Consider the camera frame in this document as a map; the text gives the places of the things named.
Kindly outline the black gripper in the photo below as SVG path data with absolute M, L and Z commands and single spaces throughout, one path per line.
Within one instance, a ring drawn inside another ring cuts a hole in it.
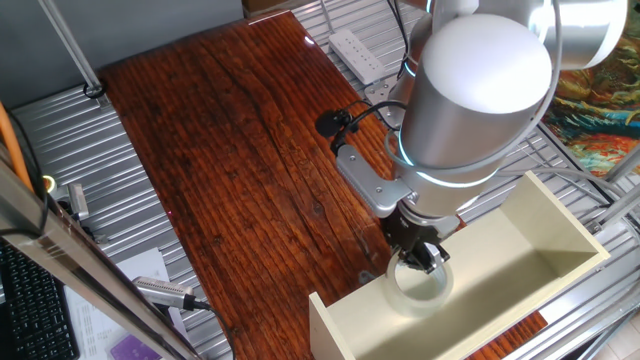
M 383 233 L 391 247 L 400 247 L 399 258 L 410 268 L 425 267 L 425 250 L 417 245 L 424 244 L 429 256 L 427 273 L 442 267 L 449 259 L 449 253 L 441 246 L 442 239 L 436 229 L 435 217 L 421 216 L 410 209 L 395 209 L 383 219 Z

